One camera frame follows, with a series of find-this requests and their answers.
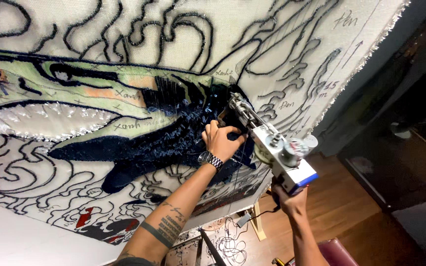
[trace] hand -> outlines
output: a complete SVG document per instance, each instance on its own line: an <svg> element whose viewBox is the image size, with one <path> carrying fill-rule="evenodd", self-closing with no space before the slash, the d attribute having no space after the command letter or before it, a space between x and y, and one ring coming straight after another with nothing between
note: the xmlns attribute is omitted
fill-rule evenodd
<svg viewBox="0 0 426 266"><path fill-rule="evenodd" d="M299 216L304 216L306 218L308 187L295 196L289 196L279 184L273 184L272 190L279 196L280 208L289 216L291 221L295 221Z"/></svg>
<svg viewBox="0 0 426 266"><path fill-rule="evenodd" d="M241 130L234 126L218 128L218 121L212 120L207 124L205 131L202 132L203 141L206 143L206 149L218 157L223 163L229 160L238 150L240 145L246 141L247 135L241 135L235 141L228 140L228 133L235 132L241 134Z"/></svg>

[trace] silver watch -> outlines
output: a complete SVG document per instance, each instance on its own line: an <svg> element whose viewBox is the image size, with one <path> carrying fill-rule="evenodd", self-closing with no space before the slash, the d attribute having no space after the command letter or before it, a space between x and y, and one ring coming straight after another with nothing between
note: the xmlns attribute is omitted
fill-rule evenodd
<svg viewBox="0 0 426 266"><path fill-rule="evenodd" d="M216 167L216 172L219 172L221 170L221 167L223 167L223 162L213 155L210 151L204 151L200 156L198 156L198 162L208 162Z"/></svg>

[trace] wooden floor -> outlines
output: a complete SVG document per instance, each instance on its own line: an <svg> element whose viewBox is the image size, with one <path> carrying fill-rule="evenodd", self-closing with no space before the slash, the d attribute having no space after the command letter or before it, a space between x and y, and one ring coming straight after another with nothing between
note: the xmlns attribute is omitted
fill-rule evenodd
<svg viewBox="0 0 426 266"><path fill-rule="evenodd" d="M336 157L314 155L307 161L320 178L309 187L307 212L316 241L337 237L360 266L415 265L420 251L414 241L374 200ZM270 196L259 200L271 210ZM248 266L270 265L274 257L288 261L293 254L292 230L282 212L261 216L267 239L247 239ZM254 238L255 234L245 234Z"/></svg>

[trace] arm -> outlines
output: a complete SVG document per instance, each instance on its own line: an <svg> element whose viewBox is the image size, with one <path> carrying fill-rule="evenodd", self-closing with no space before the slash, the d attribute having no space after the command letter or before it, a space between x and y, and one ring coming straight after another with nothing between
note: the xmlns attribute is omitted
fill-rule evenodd
<svg viewBox="0 0 426 266"><path fill-rule="evenodd" d="M246 140L246 136L242 135L237 140L230 141L226 137L229 132L241 133L232 126L218 129L218 121L212 120L202 133L207 149L223 162L229 160ZM127 242L118 260L125 257L141 257L153 265L160 265L215 174L215 166L209 163L201 166L191 178L147 216Z"/></svg>
<svg viewBox="0 0 426 266"><path fill-rule="evenodd" d="M308 188L305 188L294 197L290 197L278 184L273 186L273 190L278 194L280 206L284 213L289 216L290 225L292 226L295 264L297 266L328 266L318 249L308 223L305 210Z"/></svg>

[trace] canvas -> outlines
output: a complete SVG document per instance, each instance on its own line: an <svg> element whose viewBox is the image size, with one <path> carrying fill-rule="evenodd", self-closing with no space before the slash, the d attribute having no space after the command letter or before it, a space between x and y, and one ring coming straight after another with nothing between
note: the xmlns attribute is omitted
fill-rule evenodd
<svg viewBox="0 0 426 266"><path fill-rule="evenodd" d="M407 3L0 0L0 207L126 242L199 167L231 92L307 136ZM248 208L270 178L249 139L184 229Z"/></svg>

